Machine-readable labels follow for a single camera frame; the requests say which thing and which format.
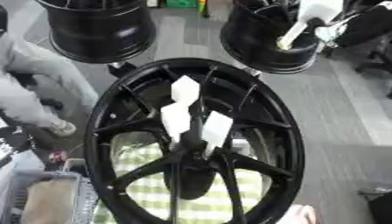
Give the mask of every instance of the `hand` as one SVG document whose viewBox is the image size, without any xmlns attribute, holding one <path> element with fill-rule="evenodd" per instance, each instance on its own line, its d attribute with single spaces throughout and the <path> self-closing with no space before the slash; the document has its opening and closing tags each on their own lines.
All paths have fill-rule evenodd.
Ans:
<svg viewBox="0 0 392 224">
<path fill-rule="evenodd" d="M 316 211 L 311 206 L 294 205 L 277 224 L 316 224 Z"/>
</svg>

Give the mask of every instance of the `gray sweatpants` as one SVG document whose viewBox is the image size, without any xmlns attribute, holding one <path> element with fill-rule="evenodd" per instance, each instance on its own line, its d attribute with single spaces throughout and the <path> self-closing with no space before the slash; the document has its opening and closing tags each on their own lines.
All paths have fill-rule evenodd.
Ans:
<svg viewBox="0 0 392 224">
<path fill-rule="evenodd" d="M 89 113 L 98 94 L 76 66 L 64 57 L 5 33 L 0 37 L 0 109 L 10 118 L 39 127 L 60 119 L 42 106 L 35 93 L 23 88 L 9 72 L 42 74 L 59 83 Z"/>
</svg>

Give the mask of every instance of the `green checkered cloth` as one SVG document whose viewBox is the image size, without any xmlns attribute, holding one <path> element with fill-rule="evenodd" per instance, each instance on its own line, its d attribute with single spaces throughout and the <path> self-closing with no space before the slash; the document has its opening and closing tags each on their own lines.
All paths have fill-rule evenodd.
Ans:
<svg viewBox="0 0 392 224">
<path fill-rule="evenodd" d="M 157 143 L 140 146 L 130 145 L 127 141 L 117 141 L 117 143 L 112 142 L 111 147 L 118 151 L 116 155 L 112 155 L 117 177 L 162 156 Z M 263 176 L 257 172 L 245 170 L 236 170 L 235 175 L 242 196 L 242 204 L 247 212 L 263 196 Z M 170 192 L 165 185 L 163 173 L 137 180 L 127 188 L 127 194 L 150 214 L 163 220 L 168 219 Z M 216 175 L 212 187 L 204 196 L 195 200 L 179 200 L 178 222 L 181 224 L 227 222 L 232 218 L 232 211 L 227 188 L 221 176 Z M 115 223 L 110 211 L 99 202 L 94 210 L 91 224 Z"/>
</svg>

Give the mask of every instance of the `white sneaker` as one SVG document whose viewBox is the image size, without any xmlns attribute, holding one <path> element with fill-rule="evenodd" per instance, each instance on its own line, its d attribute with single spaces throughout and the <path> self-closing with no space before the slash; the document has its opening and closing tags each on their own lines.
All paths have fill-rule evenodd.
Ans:
<svg viewBox="0 0 392 224">
<path fill-rule="evenodd" d="M 76 131 L 76 127 L 71 122 L 60 120 L 59 125 L 52 123 L 49 130 L 58 137 L 69 137 Z"/>
</svg>

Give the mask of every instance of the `white foam block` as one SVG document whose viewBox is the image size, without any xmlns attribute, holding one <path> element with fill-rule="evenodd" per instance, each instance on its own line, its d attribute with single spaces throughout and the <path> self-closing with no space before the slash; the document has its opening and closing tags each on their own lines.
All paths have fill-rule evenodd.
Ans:
<svg viewBox="0 0 392 224">
<path fill-rule="evenodd" d="M 211 112 L 203 127 L 202 139 L 208 148 L 222 147 L 233 125 L 233 119 L 216 111 Z"/>
<path fill-rule="evenodd" d="M 200 84 L 186 75 L 171 84 L 171 98 L 178 103 L 191 106 L 199 99 Z"/>
<path fill-rule="evenodd" d="M 191 115 L 188 107 L 177 102 L 161 108 L 161 119 L 167 133 L 176 142 L 179 141 L 180 134 L 191 128 Z"/>
</svg>

